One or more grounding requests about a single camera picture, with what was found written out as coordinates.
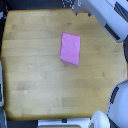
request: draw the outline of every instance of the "pink cloth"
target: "pink cloth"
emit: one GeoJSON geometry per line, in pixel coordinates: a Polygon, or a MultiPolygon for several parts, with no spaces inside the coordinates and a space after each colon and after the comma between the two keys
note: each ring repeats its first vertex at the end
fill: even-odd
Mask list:
{"type": "Polygon", "coordinates": [[[63,32],[60,59],[66,63],[79,65],[80,36],[63,32]]]}

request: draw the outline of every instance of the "wooden surface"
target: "wooden surface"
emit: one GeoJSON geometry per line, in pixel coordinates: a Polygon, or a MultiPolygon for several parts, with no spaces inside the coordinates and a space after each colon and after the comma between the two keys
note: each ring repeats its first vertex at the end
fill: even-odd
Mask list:
{"type": "Polygon", "coordinates": [[[91,117],[106,112],[112,88],[127,77],[123,44],[87,14],[12,11],[2,44],[7,119],[91,117]],[[81,37],[79,67],[59,59],[62,31],[81,37]]]}

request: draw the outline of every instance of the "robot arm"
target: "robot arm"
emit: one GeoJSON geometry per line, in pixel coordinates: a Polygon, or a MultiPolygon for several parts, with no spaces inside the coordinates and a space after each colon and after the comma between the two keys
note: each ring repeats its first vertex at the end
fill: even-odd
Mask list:
{"type": "Polygon", "coordinates": [[[118,43],[124,42],[128,62],[128,1],[75,0],[72,11],[94,15],[103,29],[118,43]]]}

